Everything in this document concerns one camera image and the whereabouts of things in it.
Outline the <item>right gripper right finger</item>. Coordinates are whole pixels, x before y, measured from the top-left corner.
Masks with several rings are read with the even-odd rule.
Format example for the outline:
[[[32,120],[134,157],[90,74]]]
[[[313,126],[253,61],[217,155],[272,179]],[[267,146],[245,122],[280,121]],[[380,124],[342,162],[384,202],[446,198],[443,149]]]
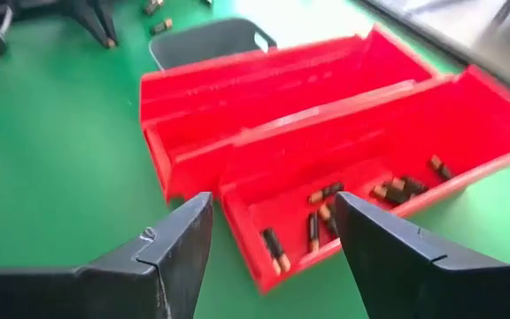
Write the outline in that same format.
[[[510,319],[510,263],[349,192],[335,198],[345,258],[370,319]]]

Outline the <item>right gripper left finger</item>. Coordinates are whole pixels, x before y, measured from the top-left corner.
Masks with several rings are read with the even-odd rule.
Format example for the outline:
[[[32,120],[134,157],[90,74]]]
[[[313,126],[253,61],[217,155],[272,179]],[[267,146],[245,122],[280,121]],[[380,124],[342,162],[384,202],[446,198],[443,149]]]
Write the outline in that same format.
[[[0,268],[0,319],[193,319],[212,230],[213,195],[200,192],[86,264]]]

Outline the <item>small cylindrical battery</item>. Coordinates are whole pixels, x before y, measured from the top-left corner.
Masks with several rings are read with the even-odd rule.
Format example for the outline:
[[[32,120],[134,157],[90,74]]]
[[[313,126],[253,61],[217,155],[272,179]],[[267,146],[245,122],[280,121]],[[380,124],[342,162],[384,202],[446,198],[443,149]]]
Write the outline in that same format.
[[[308,248],[310,253],[315,253],[320,249],[320,227],[319,216],[317,213],[309,214],[308,223]]]
[[[372,194],[379,199],[384,199],[393,205],[401,205],[410,199],[410,193],[406,191],[406,184],[398,178],[376,185]]]
[[[329,185],[322,187],[321,189],[314,191],[308,196],[309,204],[316,204],[325,200],[327,197],[335,194],[336,192],[342,191],[344,189],[344,184],[341,182],[334,182]]]
[[[284,252],[282,244],[274,230],[272,228],[264,229],[261,235],[271,255],[274,272],[277,275],[280,275],[282,272],[289,272],[291,268],[290,260],[286,252]]]
[[[330,204],[329,203],[322,204],[318,208],[317,213],[320,216],[320,218],[322,219],[322,221],[325,223],[326,228],[328,229],[329,233],[333,237],[338,237],[339,234],[338,234],[338,230],[337,230],[337,226],[336,226],[336,220],[333,217],[332,210],[330,209]]]

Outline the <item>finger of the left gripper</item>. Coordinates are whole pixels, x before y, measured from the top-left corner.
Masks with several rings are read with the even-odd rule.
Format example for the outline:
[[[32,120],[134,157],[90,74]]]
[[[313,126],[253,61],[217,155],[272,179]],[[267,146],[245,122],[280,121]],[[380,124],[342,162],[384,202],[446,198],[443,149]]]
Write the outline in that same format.
[[[53,10],[74,19],[105,47],[106,35],[97,18],[94,0],[37,0],[37,3],[48,12]]]
[[[94,9],[105,32],[106,40],[110,38],[117,43],[118,38],[112,18],[112,0],[94,0]]]

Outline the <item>grey plastic tub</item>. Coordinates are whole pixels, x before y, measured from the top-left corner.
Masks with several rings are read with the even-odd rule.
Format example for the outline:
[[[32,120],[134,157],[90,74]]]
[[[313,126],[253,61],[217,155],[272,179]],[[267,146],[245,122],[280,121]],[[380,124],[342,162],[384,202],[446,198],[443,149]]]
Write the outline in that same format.
[[[149,50],[159,70],[248,51],[276,49],[276,40],[249,19],[219,19],[176,33],[154,36]]]

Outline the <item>green table mat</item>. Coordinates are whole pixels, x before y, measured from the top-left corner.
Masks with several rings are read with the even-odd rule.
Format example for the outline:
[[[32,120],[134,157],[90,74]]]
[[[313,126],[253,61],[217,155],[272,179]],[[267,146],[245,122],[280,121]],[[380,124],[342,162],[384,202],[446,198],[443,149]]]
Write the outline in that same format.
[[[72,266],[138,235],[166,206],[138,123],[139,81],[157,69],[149,27],[173,33],[244,17],[281,47],[378,23],[440,72],[460,69],[358,0],[166,0],[152,17],[143,0],[115,5],[120,46],[106,50],[72,19],[13,22],[0,59],[0,267]],[[510,262],[510,167],[413,216],[457,243]],[[225,218],[214,206],[212,249],[196,319],[365,319],[342,253],[259,294]]]

